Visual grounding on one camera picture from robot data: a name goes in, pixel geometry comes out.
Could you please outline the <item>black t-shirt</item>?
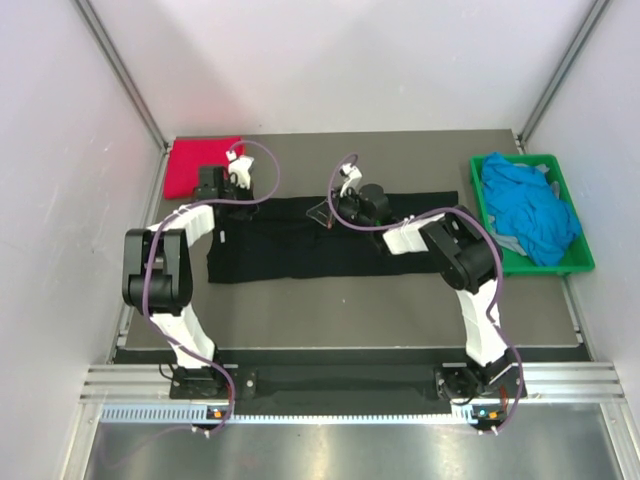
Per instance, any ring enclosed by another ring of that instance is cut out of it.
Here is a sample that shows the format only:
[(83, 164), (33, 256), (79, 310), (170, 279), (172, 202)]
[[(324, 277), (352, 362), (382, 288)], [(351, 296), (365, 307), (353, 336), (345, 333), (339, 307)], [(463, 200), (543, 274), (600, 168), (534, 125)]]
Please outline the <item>black t-shirt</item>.
[(208, 281), (369, 277), (438, 272), (428, 252), (392, 255), (379, 237), (306, 215), (318, 196), (272, 198), (249, 219), (228, 217), (207, 255)]

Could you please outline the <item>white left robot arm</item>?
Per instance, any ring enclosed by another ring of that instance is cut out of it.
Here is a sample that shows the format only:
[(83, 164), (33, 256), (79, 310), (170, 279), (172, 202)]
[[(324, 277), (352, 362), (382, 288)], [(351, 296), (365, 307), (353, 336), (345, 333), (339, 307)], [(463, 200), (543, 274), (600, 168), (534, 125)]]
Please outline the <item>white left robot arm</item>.
[(229, 387), (225, 370), (214, 364), (216, 344), (205, 334), (192, 305), (190, 248), (215, 230), (218, 216), (256, 205), (253, 162), (242, 155), (226, 168), (202, 167), (193, 204), (125, 235), (123, 299), (147, 317), (173, 349), (174, 398), (213, 398)]

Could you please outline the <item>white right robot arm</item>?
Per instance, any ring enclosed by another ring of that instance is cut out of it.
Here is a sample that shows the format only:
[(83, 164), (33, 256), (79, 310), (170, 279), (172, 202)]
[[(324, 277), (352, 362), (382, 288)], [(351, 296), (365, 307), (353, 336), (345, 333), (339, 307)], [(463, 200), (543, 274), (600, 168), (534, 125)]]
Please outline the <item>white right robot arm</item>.
[(325, 228), (340, 223), (369, 232), (391, 255), (431, 256), (437, 273), (457, 295), (466, 333), (466, 363), (435, 369), (441, 398), (466, 405), (491, 395), (503, 401), (523, 396), (522, 361), (499, 320), (501, 255), (466, 208), (443, 207), (427, 216), (399, 218), (382, 187), (369, 184), (359, 191), (335, 189), (306, 214)]

